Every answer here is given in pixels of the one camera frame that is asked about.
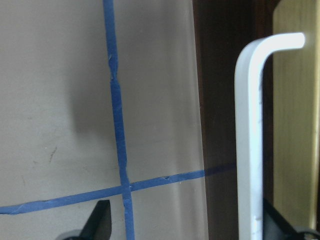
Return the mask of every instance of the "dark wooden panel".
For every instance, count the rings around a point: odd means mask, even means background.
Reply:
[[[241,50],[272,34],[279,0],[193,0],[204,166],[236,163],[234,70]],[[264,194],[273,198],[273,80],[263,82]],[[209,239],[238,238],[236,171],[207,176]]]

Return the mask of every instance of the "beige wall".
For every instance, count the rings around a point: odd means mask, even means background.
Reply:
[[[115,0],[131,182],[203,169],[191,0]],[[0,1],[0,205],[120,185],[102,0]],[[136,239],[207,239],[204,179],[132,193]],[[112,237],[125,239],[121,196]],[[97,201],[0,215],[61,239]]]

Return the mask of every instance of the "blue painter's tape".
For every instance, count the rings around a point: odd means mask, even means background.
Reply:
[[[116,39],[116,25],[113,0],[103,0],[104,22],[106,33],[106,46],[108,50],[108,63],[111,73],[111,100],[113,123],[116,141],[116,152],[119,164],[120,182],[122,186],[122,201],[124,206],[124,222],[127,240],[135,239],[134,213],[130,190],[130,181],[127,174],[127,151],[125,128],[122,112],[121,89],[117,79],[118,51]]]
[[[205,176],[204,170],[199,171],[192,171],[187,173],[180,173],[172,176],[163,176],[157,177],[153,179],[148,179],[144,181],[137,181],[131,184],[131,191],[138,191],[141,189],[148,189],[152,187],[157,187],[166,184],[173,184],[181,181],[191,180],[191,179],[198,179]]]
[[[17,215],[45,209],[52,209],[71,204],[78,204],[95,199],[103,199],[122,194],[122,187],[115,186],[107,189],[85,192],[70,196],[58,197],[47,201],[32,201],[19,205],[0,207],[0,214]]]
[[[187,173],[175,174],[171,176],[156,177],[148,180],[133,182],[130,185],[130,190],[131,192],[139,191],[139,190],[153,188],[157,186],[173,184],[173,183],[192,180],[192,179],[198,179],[204,176],[215,175],[215,174],[219,174],[219,173],[223,173],[223,172],[227,172],[235,169],[236,169],[235,164],[227,164],[223,166],[213,167],[206,171],[198,170],[198,171],[192,171]],[[103,199],[103,198],[120,195],[120,194],[124,194],[124,187],[115,186],[115,187],[106,188],[106,189],[97,190],[97,191],[90,191],[90,192],[85,192],[85,193],[80,193],[80,194],[75,194],[70,196],[54,198],[46,201],[33,201],[33,202],[27,202],[19,205],[3,206],[3,207],[0,207],[0,214],[8,214],[8,215],[25,214],[25,213],[35,212],[35,211],[41,211],[46,209],[62,207],[66,205],[87,202],[95,199]],[[131,200],[125,199],[125,198],[123,199],[124,205],[127,205],[128,202],[130,204]],[[127,219],[133,220],[132,218],[130,218],[130,214],[128,214],[128,212],[125,212],[124,214],[126,215]]]

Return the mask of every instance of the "scuff mark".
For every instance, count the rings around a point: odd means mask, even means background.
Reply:
[[[22,209],[26,204],[21,204],[16,210],[10,212],[9,214],[10,215],[16,215],[16,214],[19,214],[19,210]]]
[[[22,181],[23,181],[23,186],[25,187],[26,186],[26,181],[25,181],[25,178],[23,175],[21,175],[21,178],[22,178]]]
[[[53,150],[53,152],[51,153],[51,155],[50,155],[50,160],[49,160],[49,164],[51,163],[52,158],[54,157],[54,155],[55,155],[55,153],[56,153],[57,149],[58,149],[58,147],[56,146],[56,147],[55,147],[55,149]]]
[[[35,167],[36,167],[36,165],[38,164],[38,162],[37,161],[32,161],[33,162],[33,166],[32,166],[32,169],[35,169]]]
[[[86,166],[84,166],[83,169],[86,170],[88,173],[90,173],[90,171],[88,170],[88,168]]]

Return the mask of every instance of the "black plastic piece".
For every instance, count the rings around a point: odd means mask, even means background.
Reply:
[[[100,200],[95,205],[79,236],[64,240],[109,240],[112,231],[109,200]]]
[[[297,232],[267,200],[263,200],[263,240],[320,240],[320,234],[311,229]]]

